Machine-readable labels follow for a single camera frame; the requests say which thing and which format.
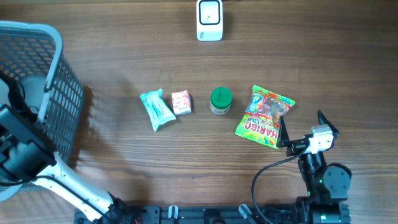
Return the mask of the small orange candy box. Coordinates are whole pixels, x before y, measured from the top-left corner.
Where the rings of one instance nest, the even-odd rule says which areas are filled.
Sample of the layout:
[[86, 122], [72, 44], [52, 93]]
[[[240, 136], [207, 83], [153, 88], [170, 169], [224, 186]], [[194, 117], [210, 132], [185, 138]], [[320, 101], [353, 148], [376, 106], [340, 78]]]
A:
[[190, 96], [187, 90], [173, 92], [172, 106], [175, 115], [187, 114], [192, 112]]

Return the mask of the Haribo gummy candy bag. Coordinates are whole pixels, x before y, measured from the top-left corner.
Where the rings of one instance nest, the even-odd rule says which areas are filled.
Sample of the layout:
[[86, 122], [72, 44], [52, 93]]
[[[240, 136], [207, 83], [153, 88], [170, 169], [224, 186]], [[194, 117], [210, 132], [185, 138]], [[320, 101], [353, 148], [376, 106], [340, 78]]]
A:
[[280, 118], [294, 105], [294, 100], [254, 85], [250, 104], [246, 107], [235, 134], [278, 149]]

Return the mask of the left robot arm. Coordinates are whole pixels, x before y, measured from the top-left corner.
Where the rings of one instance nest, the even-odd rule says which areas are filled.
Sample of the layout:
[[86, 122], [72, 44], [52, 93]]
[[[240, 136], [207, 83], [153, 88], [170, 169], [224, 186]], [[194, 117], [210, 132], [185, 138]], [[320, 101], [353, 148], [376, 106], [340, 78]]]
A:
[[9, 98], [1, 106], [1, 186], [31, 182], [74, 205], [91, 223], [132, 223], [122, 200], [82, 179], [60, 158], [52, 140], [34, 125], [22, 85], [5, 73], [1, 80]]

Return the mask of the teal tissue packet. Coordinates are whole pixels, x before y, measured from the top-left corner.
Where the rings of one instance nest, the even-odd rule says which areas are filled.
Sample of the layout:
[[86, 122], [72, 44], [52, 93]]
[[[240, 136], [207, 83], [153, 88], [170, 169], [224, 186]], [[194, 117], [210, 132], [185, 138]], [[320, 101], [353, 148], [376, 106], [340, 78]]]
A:
[[161, 98], [162, 93], [163, 89], [160, 88], [140, 95], [140, 99], [149, 114], [154, 131], [157, 131], [161, 125], [176, 119], [175, 115]]

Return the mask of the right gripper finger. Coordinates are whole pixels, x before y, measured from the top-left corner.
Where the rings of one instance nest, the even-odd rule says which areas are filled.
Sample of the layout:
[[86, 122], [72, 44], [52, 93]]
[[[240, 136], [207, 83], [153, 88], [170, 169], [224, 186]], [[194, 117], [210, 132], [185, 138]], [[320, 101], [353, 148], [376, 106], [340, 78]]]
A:
[[317, 111], [317, 117], [318, 117], [318, 122], [320, 125], [328, 125], [332, 131], [332, 135], [334, 138], [337, 137], [337, 135], [339, 134], [339, 130], [337, 128], [335, 128], [334, 125], [332, 125], [326, 118], [326, 116], [322, 113], [321, 110]]
[[277, 140], [278, 147], [287, 147], [290, 145], [290, 138], [287, 132], [287, 128], [284, 122], [284, 117], [280, 117], [280, 130], [279, 130], [279, 137]]

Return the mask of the green lid jar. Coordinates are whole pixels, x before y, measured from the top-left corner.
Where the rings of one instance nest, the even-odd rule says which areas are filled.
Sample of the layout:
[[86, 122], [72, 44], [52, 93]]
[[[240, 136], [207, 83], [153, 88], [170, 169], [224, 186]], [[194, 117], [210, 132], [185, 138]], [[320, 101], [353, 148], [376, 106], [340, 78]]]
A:
[[214, 114], [226, 114], [233, 102], [233, 94], [226, 87], [218, 87], [213, 90], [210, 98], [210, 109]]

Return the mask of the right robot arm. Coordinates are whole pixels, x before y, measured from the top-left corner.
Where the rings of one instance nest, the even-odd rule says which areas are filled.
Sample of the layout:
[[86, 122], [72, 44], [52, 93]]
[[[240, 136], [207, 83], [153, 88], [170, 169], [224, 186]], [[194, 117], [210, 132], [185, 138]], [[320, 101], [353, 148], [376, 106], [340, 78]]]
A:
[[308, 195], [288, 205], [290, 214], [276, 215], [279, 223], [351, 223], [344, 201], [348, 199], [352, 172], [343, 164], [328, 164], [323, 155], [334, 147], [339, 131], [321, 111], [317, 111], [317, 118], [319, 125], [297, 140], [289, 138], [284, 118], [280, 118], [280, 147], [287, 149], [287, 156], [298, 157]]

